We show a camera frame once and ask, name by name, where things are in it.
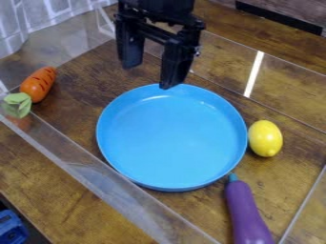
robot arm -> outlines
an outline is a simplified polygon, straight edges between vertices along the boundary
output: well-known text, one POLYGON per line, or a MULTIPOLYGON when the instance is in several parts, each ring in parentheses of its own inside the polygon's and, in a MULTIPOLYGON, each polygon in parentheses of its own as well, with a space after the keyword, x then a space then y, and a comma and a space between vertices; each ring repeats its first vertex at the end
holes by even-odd
POLYGON ((194 0, 120 0, 116 14, 116 40, 124 69, 142 62, 145 38, 164 46, 158 86, 168 89, 184 81, 193 56, 198 55, 204 23, 192 14, 194 0), (181 25, 177 33, 150 22, 181 25))

blue object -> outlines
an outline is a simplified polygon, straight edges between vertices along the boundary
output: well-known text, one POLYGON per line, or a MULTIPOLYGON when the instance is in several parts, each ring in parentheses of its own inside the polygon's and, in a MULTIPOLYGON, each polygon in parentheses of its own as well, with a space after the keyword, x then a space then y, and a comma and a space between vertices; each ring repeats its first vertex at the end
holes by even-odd
POLYGON ((21 244, 26 240, 27 232, 21 220, 10 210, 0 212, 0 243, 21 244))
POLYGON ((166 192, 197 189, 224 176, 247 147, 233 106, 190 85, 148 85, 102 110, 96 141, 112 167, 136 184, 166 192))

toy fruit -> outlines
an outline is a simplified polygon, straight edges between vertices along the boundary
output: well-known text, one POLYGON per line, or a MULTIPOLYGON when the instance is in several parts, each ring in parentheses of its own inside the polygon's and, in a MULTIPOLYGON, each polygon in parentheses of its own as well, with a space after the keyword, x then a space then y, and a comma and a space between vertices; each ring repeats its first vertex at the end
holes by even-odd
POLYGON ((231 213, 233 244, 273 244, 268 228, 259 216, 249 186, 231 173, 225 187, 231 213))
POLYGON ((249 147, 259 156, 273 156, 283 145, 283 137, 277 126, 267 121, 259 120, 248 129, 249 147))
POLYGON ((22 118, 31 103, 38 103, 46 96, 53 85, 55 72, 53 67, 42 67, 35 70, 22 81, 18 87, 19 93, 6 95, 3 101, 9 105, 18 105, 18 117, 22 118))

green leaf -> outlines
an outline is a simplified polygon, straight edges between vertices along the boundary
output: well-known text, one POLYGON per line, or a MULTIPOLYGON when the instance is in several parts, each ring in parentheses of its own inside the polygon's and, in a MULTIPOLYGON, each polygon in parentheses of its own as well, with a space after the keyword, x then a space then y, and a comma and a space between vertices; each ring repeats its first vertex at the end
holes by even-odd
POLYGON ((19 104, 22 101, 25 101, 27 99, 30 100, 30 96, 26 93, 19 92, 19 93, 11 93, 11 94, 6 95, 3 98, 3 101, 7 104, 19 104))
POLYGON ((30 99, 23 100, 19 103, 18 108, 17 108, 17 114, 18 114, 19 118, 22 118, 29 113, 30 108, 31 108, 31 100, 30 99))
POLYGON ((1 103, 2 110, 5 112, 5 115, 9 115, 11 117, 18 117, 17 114, 17 105, 10 105, 7 103, 1 103))
POLYGON ((22 118, 30 111, 30 106, 31 106, 31 103, 29 103, 27 106, 22 107, 21 110, 18 110, 18 118, 22 118))

carrot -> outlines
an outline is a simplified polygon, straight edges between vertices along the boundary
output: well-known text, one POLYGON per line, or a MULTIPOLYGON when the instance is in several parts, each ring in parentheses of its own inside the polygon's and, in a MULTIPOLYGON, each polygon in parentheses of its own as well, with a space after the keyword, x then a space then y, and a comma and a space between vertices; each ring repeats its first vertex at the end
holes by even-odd
POLYGON ((22 81, 19 92, 26 93, 33 103, 41 102, 53 85, 55 72, 53 67, 42 67, 35 70, 22 81))
POLYGON ((5 96, 6 110, 15 110, 15 117, 22 118, 30 111, 31 103, 41 102, 53 85, 54 78, 54 68, 42 67, 19 84, 19 93, 10 93, 5 96))

